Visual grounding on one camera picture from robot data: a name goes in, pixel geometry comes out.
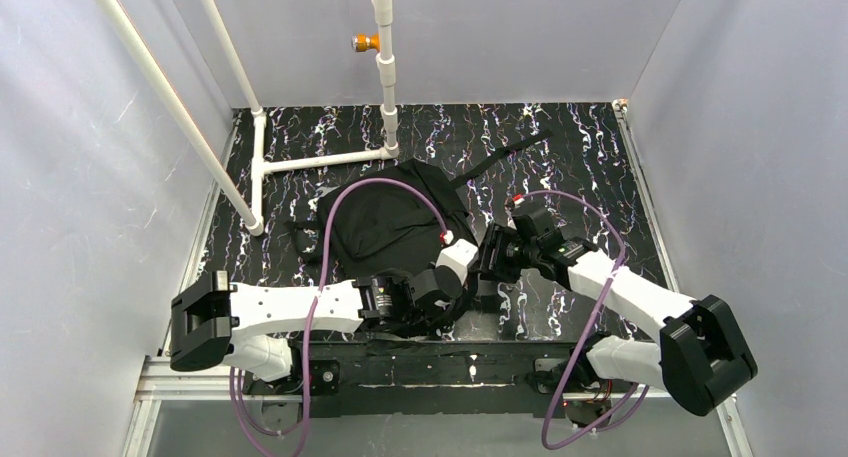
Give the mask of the black student backpack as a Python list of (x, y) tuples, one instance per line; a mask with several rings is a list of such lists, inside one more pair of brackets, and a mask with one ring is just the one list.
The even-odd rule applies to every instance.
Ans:
[[(552, 133), (538, 135), (500, 147), (470, 171), (448, 178), (434, 165), (410, 159), (371, 174), (371, 183), (358, 179), (334, 188), (317, 202), (316, 217), (285, 224), (294, 249), (306, 264), (339, 263), (343, 274), (352, 279), (377, 275), (415, 276), (434, 268), (442, 248), (437, 236), (443, 229), (456, 237), (474, 242), (468, 223), (469, 212), (459, 198), (459, 188), (467, 185), (507, 156), (543, 142)], [(318, 232), (330, 243), (314, 248), (297, 242), (299, 235)], [(426, 335), (448, 328), (469, 308), (478, 291), (471, 280), (446, 325), (431, 328)]]

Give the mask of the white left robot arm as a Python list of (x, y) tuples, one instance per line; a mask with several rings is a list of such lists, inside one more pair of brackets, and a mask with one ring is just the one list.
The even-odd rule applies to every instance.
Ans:
[(171, 301), (170, 367), (197, 372), (224, 364), (276, 381), (296, 367), (296, 355), (280, 334), (420, 335), (447, 318), (467, 278), (465, 270), (439, 265), (412, 277), (360, 277), (323, 288), (263, 287), (216, 271)]

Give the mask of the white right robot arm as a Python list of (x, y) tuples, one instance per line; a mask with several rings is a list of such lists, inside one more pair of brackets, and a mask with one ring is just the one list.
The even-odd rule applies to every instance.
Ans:
[(618, 266), (594, 243), (567, 236), (541, 207), (519, 210), (511, 226), (491, 224), (480, 246), (482, 279), (514, 283), (525, 269), (594, 298), (648, 337), (590, 332), (550, 371), (559, 385), (642, 384), (705, 416), (759, 373), (728, 303), (715, 295), (695, 299), (673, 292)]

